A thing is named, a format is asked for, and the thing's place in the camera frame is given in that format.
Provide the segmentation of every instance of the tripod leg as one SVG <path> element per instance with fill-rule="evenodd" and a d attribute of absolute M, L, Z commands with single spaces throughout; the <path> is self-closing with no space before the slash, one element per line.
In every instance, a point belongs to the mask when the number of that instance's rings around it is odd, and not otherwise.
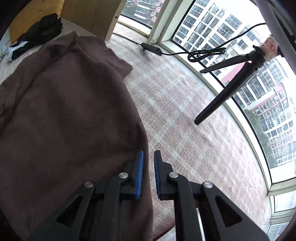
<path fill-rule="evenodd" d="M 251 75 L 255 73 L 254 64 L 246 62 L 237 75 L 230 81 L 230 83 L 222 90 L 209 105 L 195 118 L 196 125 L 203 122 L 210 114 L 220 107 L 241 87 Z"/>

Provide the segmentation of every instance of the wooden board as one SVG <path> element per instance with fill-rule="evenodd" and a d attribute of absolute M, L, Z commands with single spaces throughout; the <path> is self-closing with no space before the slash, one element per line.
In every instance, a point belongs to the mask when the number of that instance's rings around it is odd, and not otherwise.
<path fill-rule="evenodd" d="M 61 14 L 64 0 L 32 0 L 15 17 L 9 26 L 11 43 L 19 36 L 27 32 L 28 29 L 43 16 L 56 13 Z"/>
<path fill-rule="evenodd" d="M 125 3 L 126 0 L 65 0 L 61 17 L 109 40 Z"/>

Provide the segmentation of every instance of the tree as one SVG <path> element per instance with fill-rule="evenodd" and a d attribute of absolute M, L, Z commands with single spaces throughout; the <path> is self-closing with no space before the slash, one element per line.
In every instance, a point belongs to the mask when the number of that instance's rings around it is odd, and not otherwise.
<path fill-rule="evenodd" d="M 255 115 L 252 111 L 244 110 L 246 116 L 248 117 L 253 129 L 255 130 L 255 133 L 261 143 L 261 146 L 263 148 L 264 154 L 267 159 L 267 163 L 269 165 L 269 168 L 277 167 L 277 160 L 274 159 L 271 148 L 268 145 L 269 139 L 268 136 L 264 134 L 264 129 L 262 126 L 262 123 L 260 122 L 260 119 L 257 115 Z"/>
<path fill-rule="evenodd" d="M 132 18 L 136 10 L 137 10 L 136 5 L 131 5 L 131 6 L 125 5 L 121 14 Z"/>

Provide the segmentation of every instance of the brown blanket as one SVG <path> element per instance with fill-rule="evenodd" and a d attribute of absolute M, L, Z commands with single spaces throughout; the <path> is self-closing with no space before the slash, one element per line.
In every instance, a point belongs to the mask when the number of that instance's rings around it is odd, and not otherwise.
<path fill-rule="evenodd" d="M 132 66 L 74 32 L 25 58 L 0 86 L 0 209 L 26 239 L 84 182 L 144 150 L 141 198 L 124 201 L 122 240 L 152 239 L 148 142 L 123 82 Z"/>

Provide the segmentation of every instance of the floor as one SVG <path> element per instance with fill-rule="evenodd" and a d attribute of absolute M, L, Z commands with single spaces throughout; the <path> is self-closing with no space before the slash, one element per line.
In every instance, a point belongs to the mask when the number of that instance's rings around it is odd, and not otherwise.
<path fill-rule="evenodd" d="M 76 31 L 94 36 L 66 20 L 62 34 Z M 114 32 L 139 43 L 145 37 L 117 24 Z M 224 106 L 203 123 L 193 122 L 215 97 L 205 84 L 175 57 L 157 56 L 140 46 L 112 35 L 106 42 L 120 58 L 133 66 L 124 79 L 138 108 L 149 141 L 149 171 L 154 206 L 154 236 L 174 226 L 173 202 L 159 201 L 153 166 L 154 150 L 190 181 L 213 182 L 264 231 L 269 223 L 267 189 L 255 155 L 241 129 Z M 0 83 L 21 60 L 0 64 Z"/>

